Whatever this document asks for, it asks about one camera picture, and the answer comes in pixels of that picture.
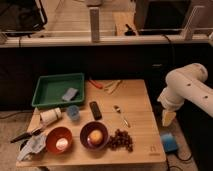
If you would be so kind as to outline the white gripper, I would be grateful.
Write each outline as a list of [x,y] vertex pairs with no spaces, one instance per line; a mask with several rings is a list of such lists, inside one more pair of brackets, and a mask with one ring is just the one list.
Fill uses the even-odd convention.
[[179,110],[184,104],[184,98],[175,93],[171,88],[165,87],[157,98],[157,101],[166,109],[162,111],[162,125],[167,127],[176,117],[174,111]]

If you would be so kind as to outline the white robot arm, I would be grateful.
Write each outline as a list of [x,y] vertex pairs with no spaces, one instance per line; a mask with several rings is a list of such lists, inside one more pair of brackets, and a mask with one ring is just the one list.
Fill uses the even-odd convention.
[[213,88],[204,84],[208,78],[207,69],[200,63],[192,63],[170,71],[166,87],[157,101],[163,107],[162,125],[169,126],[186,100],[192,102],[213,118]]

